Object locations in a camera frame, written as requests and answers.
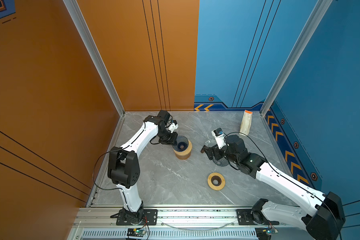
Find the coffee filter bag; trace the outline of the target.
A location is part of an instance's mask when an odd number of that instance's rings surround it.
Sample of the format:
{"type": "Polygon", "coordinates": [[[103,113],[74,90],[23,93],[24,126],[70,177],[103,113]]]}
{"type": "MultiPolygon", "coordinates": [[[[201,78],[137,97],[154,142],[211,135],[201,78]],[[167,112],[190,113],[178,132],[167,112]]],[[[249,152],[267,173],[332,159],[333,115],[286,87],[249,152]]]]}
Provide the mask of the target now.
{"type": "Polygon", "coordinates": [[[239,134],[242,136],[246,136],[250,133],[251,125],[252,125],[252,117],[253,112],[245,110],[242,118],[241,126],[239,134]]]}

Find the blue glass dripper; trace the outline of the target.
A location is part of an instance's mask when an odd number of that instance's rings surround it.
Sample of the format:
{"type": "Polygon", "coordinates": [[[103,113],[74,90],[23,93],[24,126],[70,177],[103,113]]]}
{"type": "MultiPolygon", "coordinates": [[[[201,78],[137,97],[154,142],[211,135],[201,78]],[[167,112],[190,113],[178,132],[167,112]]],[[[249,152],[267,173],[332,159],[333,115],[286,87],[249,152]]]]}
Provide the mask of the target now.
{"type": "Polygon", "coordinates": [[[177,136],[173,149],[176,152],[184,152],[189,147],[189,140],[185,136],[177,136]]]}

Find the grey glass dripper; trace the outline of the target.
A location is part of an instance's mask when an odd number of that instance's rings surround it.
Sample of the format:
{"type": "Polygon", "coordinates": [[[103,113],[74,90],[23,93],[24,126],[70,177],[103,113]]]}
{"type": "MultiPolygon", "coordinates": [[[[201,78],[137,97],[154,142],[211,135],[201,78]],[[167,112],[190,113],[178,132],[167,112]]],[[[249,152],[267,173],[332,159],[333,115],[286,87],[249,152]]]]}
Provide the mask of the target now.
{"type": "Polygon", "coordinates": [[[222,157],[220,159],[215,158],[213,159],[213,163],[215,163],[219,167],[225,167],[230,164],[229,160],[227,160],[225,157],[222,157]]]}

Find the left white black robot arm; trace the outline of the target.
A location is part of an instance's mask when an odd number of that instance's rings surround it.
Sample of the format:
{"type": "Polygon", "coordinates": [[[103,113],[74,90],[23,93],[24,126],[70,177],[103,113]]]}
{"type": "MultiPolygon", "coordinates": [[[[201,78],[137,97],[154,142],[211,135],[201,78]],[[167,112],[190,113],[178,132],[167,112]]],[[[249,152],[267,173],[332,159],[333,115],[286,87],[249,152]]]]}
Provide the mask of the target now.
{"type": "Polygon", "coordinates": [[[170,113],[161,110],[157,116],[146,117],[142,127],[125,144],[111,149],[107,176],[121,193],[123,208],[119,211],[118,217],[122,221],[137,225],[144,218],[144,204],[136,186],[141,173],[139,156],[155,137],[159,138],[159,144],[175,146],[177,128],[177,121],[170,113]]]}

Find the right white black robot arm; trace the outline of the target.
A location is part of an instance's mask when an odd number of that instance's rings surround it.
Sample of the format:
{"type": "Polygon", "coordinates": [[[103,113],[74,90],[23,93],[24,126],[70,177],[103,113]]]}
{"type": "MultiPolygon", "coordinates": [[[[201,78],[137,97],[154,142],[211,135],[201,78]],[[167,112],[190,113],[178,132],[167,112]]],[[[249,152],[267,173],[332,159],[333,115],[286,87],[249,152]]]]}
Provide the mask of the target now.
{"type": "Polygon", "coordinates": [[[305,230],[316,240],[342,238],[346,217],[341,198],[333,192],[324,194],[286,175],[264,155],[248,151],[238,135],[215,135],[216,145],[203,146],[201,153],[216,165],[231,166],[255,180],[276,189],[296,206],[285,206],[267,199],[259,199],[251,209],[251,220],[258,225],[284,223],[305,230]]]}

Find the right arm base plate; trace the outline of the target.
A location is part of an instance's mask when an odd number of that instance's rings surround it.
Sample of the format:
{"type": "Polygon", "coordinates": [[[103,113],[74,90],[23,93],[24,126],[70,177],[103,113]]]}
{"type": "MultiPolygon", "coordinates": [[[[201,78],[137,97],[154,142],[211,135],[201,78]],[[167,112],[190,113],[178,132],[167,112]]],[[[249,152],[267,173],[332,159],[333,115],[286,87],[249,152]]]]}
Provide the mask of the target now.
{"type": "Polygon", "coordinates": [[[240,226],[270,226],[270,225],[279,225],[278,221],[269,221],[261,212],[253,212],[251,209],[237,209],[237,220],[240,226]]]}

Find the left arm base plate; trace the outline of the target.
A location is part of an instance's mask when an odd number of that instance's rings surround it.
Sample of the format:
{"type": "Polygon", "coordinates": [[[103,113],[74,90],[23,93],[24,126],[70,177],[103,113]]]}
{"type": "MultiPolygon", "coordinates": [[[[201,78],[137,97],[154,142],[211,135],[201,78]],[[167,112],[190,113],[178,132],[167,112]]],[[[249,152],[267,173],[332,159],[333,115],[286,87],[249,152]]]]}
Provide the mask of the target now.
{"type": "Polygon", "coordinates": [[[155,226],[158,220],[157,209],[143,209],[132,213],[126,209],[121,209],[118,213],[117,226],[144,225],[155,226]]]}

